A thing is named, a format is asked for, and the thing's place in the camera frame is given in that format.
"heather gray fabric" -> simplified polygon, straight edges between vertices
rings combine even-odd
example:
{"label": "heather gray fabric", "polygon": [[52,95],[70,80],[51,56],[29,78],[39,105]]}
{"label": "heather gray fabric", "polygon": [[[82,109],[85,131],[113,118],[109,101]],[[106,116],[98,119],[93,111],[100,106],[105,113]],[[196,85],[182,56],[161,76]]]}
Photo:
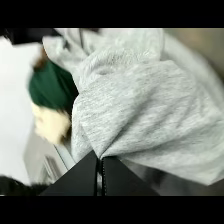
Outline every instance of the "heather gray fabric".
{"label": "heather gray fabric", "polygon": [[162,29],[94,38],[90,55],[81,57],[75,42],[69,51],[60,38],[44,39],[80,92],[72,115],[75,162],[94,150],[207,185],[222,179],[224,93],[207,62]]}

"dark green fabric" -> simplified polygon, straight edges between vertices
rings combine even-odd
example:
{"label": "dark green fabric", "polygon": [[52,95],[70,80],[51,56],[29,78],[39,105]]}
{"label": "dark green fabric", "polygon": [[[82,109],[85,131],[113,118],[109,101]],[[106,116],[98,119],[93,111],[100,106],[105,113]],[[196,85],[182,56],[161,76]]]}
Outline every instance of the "dark green fabric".
{"label": "dark green fabric", "polygon": [[78,95],[72,75],[50,60],[35,71],[29,83],[32,101],[38,106],[71,111]]}

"beige fabric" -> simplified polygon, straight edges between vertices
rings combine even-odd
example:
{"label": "beige fabric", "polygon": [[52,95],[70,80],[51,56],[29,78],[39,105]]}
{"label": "beige fabric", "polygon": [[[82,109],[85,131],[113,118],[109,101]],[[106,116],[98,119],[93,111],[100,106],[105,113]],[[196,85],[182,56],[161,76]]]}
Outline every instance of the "beige fabric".
{"label": "beige fabric", "polygon": [[53,144],[61,144],[71,126],[69,115],[46,107],[39,107],[31,102],[35,116],[36,134]]}

